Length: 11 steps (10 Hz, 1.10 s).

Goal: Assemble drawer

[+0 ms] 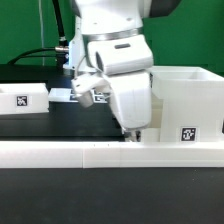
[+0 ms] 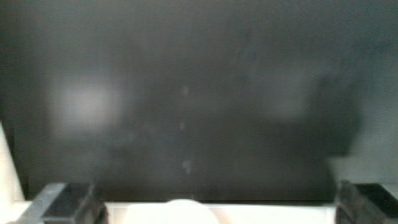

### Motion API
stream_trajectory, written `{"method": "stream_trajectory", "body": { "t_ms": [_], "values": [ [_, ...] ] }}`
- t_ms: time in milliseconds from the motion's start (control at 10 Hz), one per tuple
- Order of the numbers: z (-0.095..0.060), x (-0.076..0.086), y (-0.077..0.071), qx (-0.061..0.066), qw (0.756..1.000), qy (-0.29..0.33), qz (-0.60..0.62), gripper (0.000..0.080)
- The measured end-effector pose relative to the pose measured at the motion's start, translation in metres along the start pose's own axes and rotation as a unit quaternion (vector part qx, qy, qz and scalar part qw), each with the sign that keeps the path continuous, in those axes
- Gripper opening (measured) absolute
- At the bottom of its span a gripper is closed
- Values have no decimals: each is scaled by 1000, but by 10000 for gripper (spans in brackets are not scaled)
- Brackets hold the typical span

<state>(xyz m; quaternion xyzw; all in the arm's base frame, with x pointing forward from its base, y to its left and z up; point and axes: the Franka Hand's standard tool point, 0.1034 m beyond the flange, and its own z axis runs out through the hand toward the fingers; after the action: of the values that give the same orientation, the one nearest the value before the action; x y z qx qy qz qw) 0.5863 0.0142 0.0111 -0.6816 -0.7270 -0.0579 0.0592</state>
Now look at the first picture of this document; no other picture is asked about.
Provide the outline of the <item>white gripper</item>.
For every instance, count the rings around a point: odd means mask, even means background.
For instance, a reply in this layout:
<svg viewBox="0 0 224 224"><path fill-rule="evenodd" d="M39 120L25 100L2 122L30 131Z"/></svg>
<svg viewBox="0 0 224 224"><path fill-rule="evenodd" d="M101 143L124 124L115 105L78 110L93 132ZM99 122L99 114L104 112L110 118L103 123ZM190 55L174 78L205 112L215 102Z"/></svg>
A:
<svg viewBox="0 0 224 224"><path fill-rule="evenodd" d="M152 51L143 35L88 44L92 67L105 80L110 91L109 105L125 130L142 129L151 122L149 68ZM141 132L132 131L132 142L141 141Z"/></svg>

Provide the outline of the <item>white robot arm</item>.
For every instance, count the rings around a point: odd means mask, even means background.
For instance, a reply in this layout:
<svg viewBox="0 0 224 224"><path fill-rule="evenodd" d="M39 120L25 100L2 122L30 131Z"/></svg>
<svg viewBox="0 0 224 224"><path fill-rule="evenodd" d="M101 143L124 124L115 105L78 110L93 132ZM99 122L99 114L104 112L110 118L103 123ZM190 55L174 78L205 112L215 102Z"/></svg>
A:
<svg viewBox="0 0 224 224"><path fill-rule="evenodd" d="M70 0L77 27L68 66L76 99L90 107L93 93L102 93L130 141L140 140L152 120L154 57L143 34L143 20L168 16L180 2Z"/></svg>

